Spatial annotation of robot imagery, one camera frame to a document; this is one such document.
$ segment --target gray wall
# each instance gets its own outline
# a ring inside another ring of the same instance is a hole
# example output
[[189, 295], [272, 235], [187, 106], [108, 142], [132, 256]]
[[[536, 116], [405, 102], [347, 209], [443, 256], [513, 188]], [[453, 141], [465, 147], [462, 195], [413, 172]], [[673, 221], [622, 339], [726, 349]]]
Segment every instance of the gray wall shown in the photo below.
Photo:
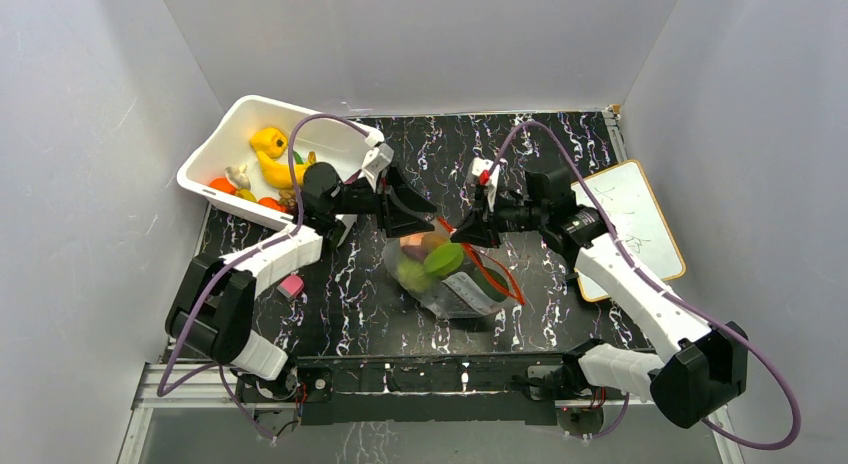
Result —
[[0, 0], [0, 461], [114, 462], [221, 114], [161, 0]]
[[[676, 284], [737, 320], [799, 394], [799, 441], [746, 462], [845, 462], [848, 0], [680, 0], [624, 104], [689, 264]], [[752, 363], [731, 406], [745, 437], [789, 428]]]
[[225, 108], [343, 114], [621, 103], [676, 0], [165, 0]]

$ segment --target clear plastic bag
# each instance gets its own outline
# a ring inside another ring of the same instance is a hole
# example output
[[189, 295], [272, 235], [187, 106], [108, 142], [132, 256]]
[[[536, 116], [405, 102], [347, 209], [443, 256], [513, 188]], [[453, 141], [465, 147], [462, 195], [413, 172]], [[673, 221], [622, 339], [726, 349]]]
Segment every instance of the clear plastic bag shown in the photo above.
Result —
[[510, 286], [511, 277], [509, 281], [504, 277], [506, 269], [497, 264], [484, 266], [475, 251], [450, 242], [443, 224], [433, 224], [432, 232], [386, 244], [382, 256], [389, 274], [440, 318], [482, 317], [515, 306], [512, 295], [520, 295], [520, 290]]

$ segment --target pink sponge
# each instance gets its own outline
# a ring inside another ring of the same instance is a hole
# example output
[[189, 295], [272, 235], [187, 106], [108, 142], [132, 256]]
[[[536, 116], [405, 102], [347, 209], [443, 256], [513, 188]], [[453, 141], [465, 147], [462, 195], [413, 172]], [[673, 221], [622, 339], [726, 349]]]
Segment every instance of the pink sponge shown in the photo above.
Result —
[[283, 279], [283, 281], [280, 282], [280, 285], [277, 286], [277, 289], [279, 289], [279, 291], [282, 292], [287, 299], [294, 299], [303, 292], [303, 279], [301, 279], [297, 274], [292, 274]]

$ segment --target purple cable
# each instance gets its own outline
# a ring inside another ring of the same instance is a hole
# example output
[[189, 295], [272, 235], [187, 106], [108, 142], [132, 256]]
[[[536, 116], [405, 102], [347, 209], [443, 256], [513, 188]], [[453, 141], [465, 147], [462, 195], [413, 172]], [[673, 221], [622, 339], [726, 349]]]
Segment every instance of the purple cable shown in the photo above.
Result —
[[[307, 116], [307, 117], [301, 119], [301, 121], [298, 122], [297, 125], [294, 126], [294, 129], [292, 129], [291, 135], [289, 136], [288, 164], [289, 164], [289, 173], [290, 173], [293, 188], [294, 188], [295, 199], [297, 200], [297, 220], [296, 220], [294, 229], [292, 229], [291, 232], [289, 232], [287, 234], [283, 234], [282, 236], [276, 237], [274, 239], [268, 240], [267, 244], [264, 244], [262, 246], [265, 249], [267, 249], [271, 246], [274, 246], [276, 244], [279, 244], [279, 243], [281, 243], [281, 242], [283, 242], [287, 239], [291, 239], [298, 232], [300, 232], [300, 228], [303, 226], [303, 218], [304, 218], [303, 199], [301, 197], [300, 185], [298, 185], [298, 183], [297, 183], [297, 176], [295, 174], [294, 142], [295, 142], [295, 138], [297, 137], [297, 133], [300, 131], [300, 128], [303, 127], [303, 125], [306, 124], [307, 122], [314, 121], [316, 119], [335, 120], [335, 121], [341, 122], [342, 124], [347, 125], [348, 127], [353, 128], [355, 131], [359, 132], [363, 136], [366, 136], [366, 137], [368, 136], [368, 132], [366, 132], [364, 129], [359, 127], [357, 124], [355, 124], [351, 121], [348, 121], [347, 119], [345, 119], [343, 117], [339, 117], [339, 116], [336, 116], [336, 115], [333, 115], [333, 114], [312, 114], [310, 116]], [[242, 254], [241, 256], [236, 257], [230, 263], [225, 264], [224, 267], [222, 267], [220, 271], [218, 271], [217, 273], [215, 273], [214, 276], [212, 276], [212, 279], [209, 280], [209, 283], [206, 284], [206, 287], [203, 288], [203, 291], [197, 297], [197, 301], [195, 301], [194, 306], [192, 306], [191, 312], [188, 315], [188, 319], [186, 319], [186, 322], [183, 325], [183, 329], [182, 329], [182, 331], [180, 331], [180, 335], [177, 337], [177, 341], [174, 344], [174, 350], [171, 352], [171, 356], [168, 358], [168, 364], [165, 366], [165, 371], [162, 373], [162, 379], [159, 381], [159, 386], [156, 389], [156, 395], [157, 396], [164, 397], [164, 396], [170, 394], [174, 389], [176, 389], [177, 387], [179, 387], [180, 385], [182, 385], [183, 383], [185, 383], [186, 381], [188, 381], [192, 377], [196, 376], [197, 374], [199, 374], [199, 373], [201, 373], [201, 372], [203, 372], [207, 369], [211, 369], [212, 367], [215, 367], [217, 365], [215, 363], [204, 364], [203, 366], [200, 366], [197, 369], [194, 369], [191, 372], [187, 373], [185, 376], [181, 377], [180, 379], [178, 379], [176, 382], [174, 382], [170, 386], [168, 386], [168, 384], [167, 384], [168, 378], [171, 377], [171, 372], [173, 372], [174, 365], [177, 362], [177, 357], [179, 357], [180, 351], [182, 351], [183, 346], [185, 345], [185, 341], [188, 338], [188, 333], [191, 330], [191, 327], [194, 325], [194, 321], [197, 319], [197, 315], [200, 313], [200, 309], [203, 307], [203, 303], [206, 302], [206, 299], [208, 299], [209, 295], [212, 293], [212, 289], [215, 288], [215, 285], [218, 284], [218, 281], [221, 280], [221, 278], [224, 276], [224, 274], [229, 272], [235, 266], [246, 261], [247, 259], [250, 259], [251, 257], [255, 256], [259, 252], [260, 252], [260, 249], [255, 248], [252, 251], [246, 252], [246, 253]], [[270, 431], [267, 431], [262, 426], [260, 426], [259, 423], [256, 422], [253, 419], [253, 417], [250, 416], [250, 413], [247, 411], [247, 409], [244, 407], [244, 405], [242, 405], [242, 403], [239, 402], [238, 399], [236, 399], [236, 396], [233, 394], [232, 390], [230, 389], [230, 386], [227, 384], [226, 380], [224, 380], [223, 367], [219, 366], [219, 368], [220, 368], [220, 374], [221, 374], [221, 381], [223, 382], [224, 387], [227, 389], [227, 393], [230, 395], [233, 402], [236, 403], [238, 408], [245, 414], [245, 416], [248, 417], [248, 419], [250, 419], [250, 421], [257, 428], [257, 430], [259, 430], [259, 432], [261, 434], [265, 435], [265, 437], [268, 437], [268, 435], [270, 435], [271, 437], [274, 437], [274, 435]]]
[[[565, 160], [568, 163], [568, 166], [571, 168], [571, 172], [573, 172], [574, 175], [577, 177], [577, 181], [580, 183], [580, 187], [583, 188], [583, 191], [589, 197], [589, 200], [592, 201], [592, 205], [595, 207], [595, 209], [598, 210], [598, 214], [601, 216], [601, 219], [604, 221], [604, 224], [607, 227], [607, 231], [609, 231], [610, 236], [612, 236], [613, 242], [615, 243], [615, 246], [620, 251], [621, 256], [624, 258], [624, 260], [627, 262], [627, 264], [630, 267], [635, 267], [635, 261], [630, 256], [630, 252], [628, 252], [626, 246], [624, 244], [622, 244], [621, 240], [618, 238], [618, 233], [616, 232], [615, 226], [613, 226], [612, 221], [609, 218], [609, 215], [607, 215], [606, 211], [604, 211], [604, 209], [601, 207], [601, 203], [598, 202], [598, 199], [595, 197], [595, 195], [592, 194], [592, 191], [589, 189], [589, 186], [586, 184], [586, 181], [580, 175], [580, 170], [577, 169], [577, 165], [574, 164], [574, 161], [571, 159], [571, 156], [569, 156], [568, 153], [565, 151], [565, 147], [563, 147], [562, 142], [560, 142], [560, 140], [556, 137], [554, 132], [548, 126], [546, 126], [546, 125], [544, 125], [540, 122], [537, 122], [537, 121], [524, 121], [521, 124], [518, 124], [517, 126], [513, 127], [512, 130], [509, 132], [509, 134], [506, 136], [506, 139], [504, 140], [503, 145], [498, 150], [498, 155], [495, 158], [494, 163], [492, 163], [492, 167], [489, 169], [489, 174], [492, 174], [493, 172], [495, 172], [495, 169], [500, 164], [501, 159], [503, 159], [503, 156], [506, 153], [506, 150], [509, 147], [509, 144], [512, 142], [512, 140], [518, 134], [518, 131], [520, 131], [520, 130], [526, 128], [526, 127], [529, 127], [529, 126], [534, 126], [534, 127], [538, 127], [540, 129], [543, 129], [545, 132], [547, 132], [548, 136], [550, 136], [550, 138], [553, 139], [553, 141], [556, 143], [557, 147], [559, 147], [559, 150], [562, 153], [563, 157], [565, 157]], [[636, 268], [636, 269], [634, 269], [634, 272], [643, 281], [645, 281], [645, 283], [648, 286], [650, 286], [655, 291], [662, 292], [664, 290], [664, 287], [661, 284], [654, 282], [653, 279], [651, 279], [651, 277], [648, 276], [642, 269]], [[786, 381], [786, 377], [784, 377], [783, 374], [781, 374], [780, 371], [777, 370], [777, 366], [775, 366], [774, 362], [772, 362], [771, 359], [769, 359], [765, 354], [763, 354], [763, 352], [759, 348], [757, 348], [755, 345], [753, 345], [748, 339], [746, 339], [744, 336], [742, 336], [738, 332], [734, 331], [733, 329], [727, 327], [727, 325], [725, 325], [721, 321], [718, 321], [718, 320], [714, 319], [713, 317], [710, 317], [709, 315], [707, 315], [703, 311], [692, 306], [691, 304], [687, 303], [683, 299], [675, 296], [674, 294], [672, 294], [670, 292], [666, 292], [664, 294], [664, 296], [665, 296], [666, 299], [668, 299], [672, 303], [676, 304], [677, 306], [680, 306], [683, 309], [686, 309], [687, 311], [691, 312], [692, 314], [700, 317], [701, 319], [704, 319], [705, 321], [709, 322], [710, 324], [712, 324], [713, 326], [718, 328], [720, 331], [724, 332], [725, 334], [729, 335], [733, 339], [737, 340], [740, 344], [742, 344], [742, 346], [744, 346], [746, 349], [748, 349], [748, 351], [750, 351], [751, 354], [753, 354], [757, 359], [759, 359], [760, 362], [763, 363], [763, 366], [765, 366], [765, 368], [769, 371], [769, 373], [771, 373], [771, 375], [774, 377], [775, 381], [777, 381], [777, 384], [780, 386], [780, 389], [786, 395], [786, 400], [789, 401], [789, 408], [792, 412], [792, 427], [789, 429], [789, 433], [786, 435], [786, 437], [784, 437], [780, 441], [771, 442], [771, 443], [753, 442], [753, 441], [749, 441], [747, 439], [742, 439], [741, 437], [734, 436], [733, 434], [731, 434], [731, 433], [725, 431], [724, 429], [716, 426], [712, 422], [709, 422], [707, 419], [703, 419], [702, 422], [704, 424], [706, 424], [707, 427], [712, 429], [714, 432], [720, 434], [721, 436], [723, 436], [727, 439], [730, 439], [731, 441], [733, 441], [733, 442], [735, 442], [739, 445], [742, 445], [742, 446], [745, 446], [745, 447], [750, 447], [752, 449], [759, 449], [759, 450], [763, 450], [763, 451], [777, 451], [777, 450], [783, 449], [783, 448], [789, 446], [790, 444], [792, 444], [795, 441], [795, 439], [798, 438], [798, 434], [801, 432], [801, 407], [798, 404], [798, 398], [795, 396], [795, 393], [792, 391], [792, 388], [789, 386], [789, 383]]]
[[599, 437], [604, 437], [607, 434], [614, 431], [615, 428], [618, 427], [619, 424], [621, 424], [621, 421], [624, 420], [624, 413], [627, 412], [627, 406], [629, 406], [629, 405], [630, 405], [630, 394], [628, 393], [628, 394], [624, 395], [624, 404], [621, 405], [621, 412], [619, 412], [618, 417], [616, 417], [615, 420], [612, 421], [612, 424], [610, 424], [610, 427], [604, 429], [603, 431], [601, 431], [597, 434], [592, 434], [591, 439], [598, 439]]

